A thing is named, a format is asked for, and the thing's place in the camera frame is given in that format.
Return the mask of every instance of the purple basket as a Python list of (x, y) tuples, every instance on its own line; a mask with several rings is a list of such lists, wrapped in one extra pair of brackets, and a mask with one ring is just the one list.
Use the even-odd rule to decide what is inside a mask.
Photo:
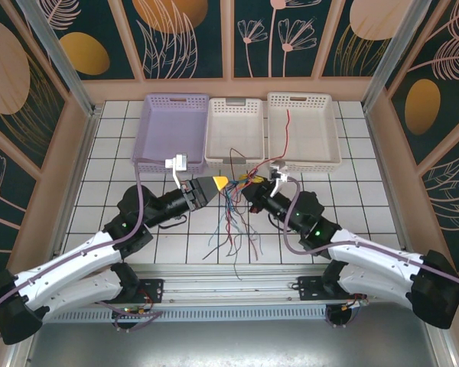
[(171, 172), (165, 168), (165, 159), (187, 153), (187, 172), (201, 173), (208, 109), (206, 94), (148, 94), (132, 154), (139, 171)]

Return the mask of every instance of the white basket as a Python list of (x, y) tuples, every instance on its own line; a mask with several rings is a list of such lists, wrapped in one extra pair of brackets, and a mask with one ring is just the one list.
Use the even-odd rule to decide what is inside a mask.
[(331, 96), (314, 93), (269, 93), (269, 157), (285, 148), (289, 110), (289, 143), (282, 158), (290, 171), (332, 172), (342, 163)]
[[(233, 148), (242, 155), (231, 152)], [(212, 98), (207, 116), (207, 165), (250, 170), (265, 159), (263, 107), (260, 99)]]

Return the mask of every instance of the white tile floor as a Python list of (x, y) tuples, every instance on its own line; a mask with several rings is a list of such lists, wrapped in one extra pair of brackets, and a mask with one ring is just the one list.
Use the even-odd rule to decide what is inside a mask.
[[(135, 184), (130, 157), (138, 131), (142, 101), (109, 101), (106, 103), (88, 165), (77, 196), (63, 251), (85, 242), (119, 211), (116, 204), (125, 190)], [(343, 164), (332, 174), (299, 175), (306, 190), (317, 193), (325, 206), (324, 216), (366, 239), (399, 248), (369, 129), (358, 102), (334, 102), (334, 111)], [(220, 172), (207, 170), (204, 175)], [(175, 189), (171, 176), (141, 174), (142, 183), (155, 195)], [(291, 196), (292, 185), (282, 193)], [(215, 249), (226, 239), (225, 222), (218, 225), (224, 213), (220, 198), (208, 207), (188, 213), (188, 221), (170, 229), (153, 228), (154, 240), (126, 259), (136, 264), (320, 264), (322, 257), (299, 256), (285, 247), (282, 233), (273, 227), (267, 214), (249, 214), (246, 202), (240, 206), (244, 220), (258, 235), (235, 238), (238, 256), (229, 243)], [(240, 228), (242, 220), (237, 218)], [(301, 249), (298, 236), (290, 235), (293, 246)]]

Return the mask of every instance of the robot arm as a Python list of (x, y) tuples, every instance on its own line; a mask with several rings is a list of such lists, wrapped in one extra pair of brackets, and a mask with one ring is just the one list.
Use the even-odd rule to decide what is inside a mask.
[[(243, 189), (243, 195), (252, 203), (251, 213), (265, 209), (279, 221), (285, 221), (291, 201), (275, 193), (274, 182), (251, 183)], [(362, 239), (324, 218), (323, 211), (316, 193), (301, 191), (288, 227), (301, 235), (299, 243), (307, 252), (331, 260), (322, 277), (327, 293), (345, 291), (381, 297), (412, 309), (417, 317), (433, 326), (451, 326), (459, 305), (459, 284), (421, 268), (427, 265), (459, 278), (442, 254), (396, 251)], [(314, 251), (322, 246), (327, 248)]]
[[(181, 181), (177, 183), (179, 188), (161, 197), (142, 187), (143, 225), (130, 239), (102, 246), (122, 239), (135, 228), (139, 215), (138, 189), (130, 187), (118, 203), (120, 214), (79, 247), (17, 275), (1, 271), (0, 298), (25, 284), (0, 304), (0, 334), (4, 343), (14, 344), (28, 338), (41, 328), (43, 321), (65, 310), (100, 300), (132, 298), (138, 290), (138, 279), (121, 261), (153, 239), (149, 228), (206, 206), (227, 182), (226, 177)], [(109, 265), (110, 269), (84, 278)]]

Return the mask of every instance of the plastic basket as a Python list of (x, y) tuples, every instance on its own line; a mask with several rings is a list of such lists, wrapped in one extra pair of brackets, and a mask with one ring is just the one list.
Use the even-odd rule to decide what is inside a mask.
[(132, 155), (140, 172), (171, 172), (165, 159), (187, 153), (187, 172), (201, 173), (208, 104), (206, 94), (148, 94)]
[(282, 158), (290, 171), (332, 172), (342, 163), (331, 96), (313, 93), (269, 93), (269, 157), (285, 147), (289, 110), (289, 144)]
[(209, 167), (221, 169), (233, 163), (246, 170), (263, 162), (262, 100), (212, 98), (207, 120), (205, 158)]

